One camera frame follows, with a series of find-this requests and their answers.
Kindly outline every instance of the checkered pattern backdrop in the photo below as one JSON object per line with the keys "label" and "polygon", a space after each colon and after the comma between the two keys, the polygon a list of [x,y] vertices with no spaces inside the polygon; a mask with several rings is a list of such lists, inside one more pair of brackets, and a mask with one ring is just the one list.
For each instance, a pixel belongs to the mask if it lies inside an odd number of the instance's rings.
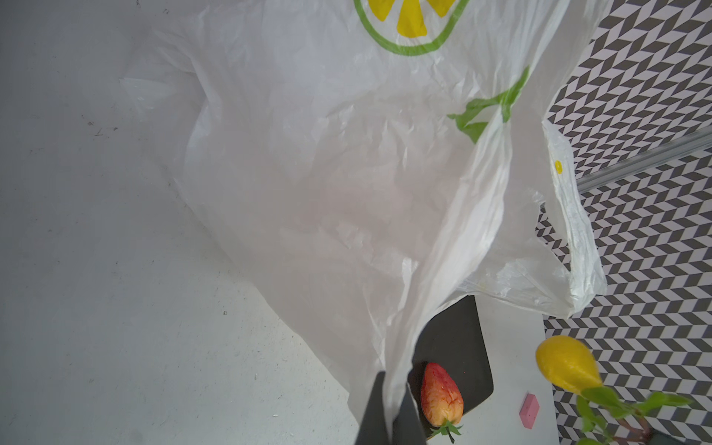
{"label": "checkered pattern backdrop", "polygon": [[549,120],[577,177],[712,122],[712,0],[614,0]]}
{"label": "checkered pattern backdrop", "polygon": [[[694,399],[650,420],[690,444],[712,443],[711,160],[712,148],[584,193],[608,290],[569,320],[545,320],[547,337],[570,335],[593,350],[623,399],[650,391]],[[568,263],[545,214],[537,231]],[[554,401],[561,444],[574,444],[575,397],[554,388]]]}

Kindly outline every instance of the white floor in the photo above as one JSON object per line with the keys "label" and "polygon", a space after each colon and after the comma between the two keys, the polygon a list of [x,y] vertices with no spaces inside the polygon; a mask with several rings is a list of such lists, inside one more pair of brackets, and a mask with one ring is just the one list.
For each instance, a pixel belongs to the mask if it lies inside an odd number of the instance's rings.
{"label": "white floor", "polygon": [[[131,54],[155,20],[199,7],[0,2],[2,444],[355,438],[345,391],[231,268],[130,117],[118,78]],[[543,330],[516,329],[486,336],[532,353]],[[493,371],[507,360],[491,357]],[[496,376],[512,417],[498,434],[537,387],[541,443],[555,443],[550,386],[531,369],[514,384]]]}

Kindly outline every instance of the strawberry leaves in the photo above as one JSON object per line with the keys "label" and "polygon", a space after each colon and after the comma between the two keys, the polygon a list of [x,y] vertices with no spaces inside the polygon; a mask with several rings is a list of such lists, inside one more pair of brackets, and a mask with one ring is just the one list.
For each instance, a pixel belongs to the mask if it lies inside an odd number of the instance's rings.
{"label": "strawberry leaves", "polygon": [[445,425],[441,426],[440,428],[433,428],[432,431],[433,431],[433,436],[437,436],[438,434],[442,434],[443,436],[449,436],[450,443],[452,443],[452,444],[455,443],[455,438],[452,436],[452,434],[461,436],[460,431],[458,430],[458,427],[453,425],[452,422],[450,422],[449,420],[445,421]]}

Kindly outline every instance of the plastic bag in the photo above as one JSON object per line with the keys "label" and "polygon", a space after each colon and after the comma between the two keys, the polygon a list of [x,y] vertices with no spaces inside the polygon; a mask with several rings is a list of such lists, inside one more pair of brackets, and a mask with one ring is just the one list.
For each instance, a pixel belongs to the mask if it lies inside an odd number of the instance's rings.
{"label": "plastic bag", "polygon": [[[243,1],[155,30],[122,84],[182,198],[357,419],[387,372],[390,426],[448,299],[568,316],[604,291],[571,146],[543,116],[605,6]],[[571,273],[534,237],[544,201]]]}

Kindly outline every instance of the strawberry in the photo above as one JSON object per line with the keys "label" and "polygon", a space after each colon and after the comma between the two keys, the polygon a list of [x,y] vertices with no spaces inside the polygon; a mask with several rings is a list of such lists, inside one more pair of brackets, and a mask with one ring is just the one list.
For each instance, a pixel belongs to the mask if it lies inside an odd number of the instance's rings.
{"label": "strawberry", "polygon": [[460,435],[455,425],[462,420],[464,403],[455,381],[437,363],[428,363],[425,367],[420,406],[428,422],[436,427],[432,430],[434,435],[450,436],[450,442],[454,444],[455,439],[450,433]]}

